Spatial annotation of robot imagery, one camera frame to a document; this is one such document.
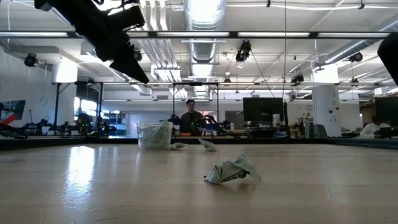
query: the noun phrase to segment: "ceiling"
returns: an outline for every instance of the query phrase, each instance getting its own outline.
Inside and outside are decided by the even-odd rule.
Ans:
[[[288,0],[286,5],[299,7],[335,7],[342,0]],[[384,22],[392,16],[398,16],[396,0],[364,0],[366,7],[362,10],[345,9],[335,11],[303,11],[278,7],[248,7],[255,6],[266,1],[248,0],[227,0],[226,16],[224,20],[224,30],[262,30],[262,31],[285,31],[285,17],[287,31],[370,31],[374,26]],[[32,7],[33,1],[1,1],[0,3],[0,30],[73,30],[56,13],[44,12]],[[343,1],[339,7],[359,6],[360,0]],[[185,30],[184,13],[182,1],[167,1],[167,25],[170,30]],[[274,5],[283,5],[284,1],[272,0]],[[371,9],[369,6],[395,7],[395,9]],[[187,44],[181,43],[182,39],[172,39],[172,48],[177,59],[178,65],[182,69],[182,78],[188,77],[190,66],[188,62]],[[230,72],[231,80],[238,82],[262,81],[261,72],[269,82],[281,82],[281,77],[290,69],[298,65],[301,60],[314,55],[325,55],[335,51],[350,40],[273,40],[273,39],[251,39],[252,52],[245,63],[244,68],[236,68],[234,54],[240,46],[241,39],[227,39],[226,43],[219,44],[216,62],[213,69],[214,80],[222,82],[225,72]],[[132,40],[136,47],[140,47],[137,40]],[[377,57],[378,44],[372,45],[361,51],[364,61],[369,60],[362,66],[351,68],[349,62],[340,62],[339,79],[347,81],[352,76],[357,76],[366,72],[374,71],[383,67]],[[93,60],[92,56],[87,55],[93,49],[83,39],[11,39],[11,46],[51,46],[57,47],[67,54],[80,61],[81,68],[79,76],[93,77],[98,81],[120,82],[103,64]],[[49,63],[57,63],[56,58],[46,58]],[[146,55],[140,62],[144,71],[150,73],[151,62]],[[287,81],[293,74],[287,74]],[[310,81],[310,71],[304,73],[306,81]],[[387,72],[378,73],[375,76],[367,77],[366,82],[377,82],[389,78]]]

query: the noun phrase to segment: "dark jacket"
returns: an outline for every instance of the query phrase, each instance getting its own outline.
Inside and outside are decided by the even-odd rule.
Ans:
[[[191,133],[193,135],[197,135],[199,133],[195,133],[191,128],[191,123],[193,121],[199,122],[202,128],[206,127],[206,121],[202,120],[203,115],[199,112],[194,111],[192,114],[186,112],[181,116],[181,124],[180,124],[180,132],[181,133]]]

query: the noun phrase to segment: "silver duct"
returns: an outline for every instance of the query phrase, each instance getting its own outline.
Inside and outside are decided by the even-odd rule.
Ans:
[[[376,26],[373,32],[396,32],[398,30],[398,16],[393,16],[390,19]],[[328,54],[324,65],[333,64],[346,59],[359,51],[379,42],[379,40],[354,40],[342,46],[338,50]]]
[[[187,30],[191,31],[215,31],[223,28],[226,11],[226,0],[184,0],[185,23]],[[217,44],[190,44],[190,57],[193,63],[191,73],[198,78],[195,81],[206,82],[211,75]],[[196,86],[194,92],[198,96],[204,96],[206,88]]]

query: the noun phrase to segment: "black monitor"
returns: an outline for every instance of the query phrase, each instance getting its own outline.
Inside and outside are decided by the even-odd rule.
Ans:
[[[283,120],[282,98],[243,98],[243,119],[252,122],[272,122],[273,114]]]
[[[398,97],[377,97],[376,114],[383,122],[398,126]]]

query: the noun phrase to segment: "plastic bin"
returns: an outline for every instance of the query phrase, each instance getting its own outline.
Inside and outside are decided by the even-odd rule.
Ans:
[[[141,149],[167,150],[172,138],[171,122],[137,122],[138,146]]]

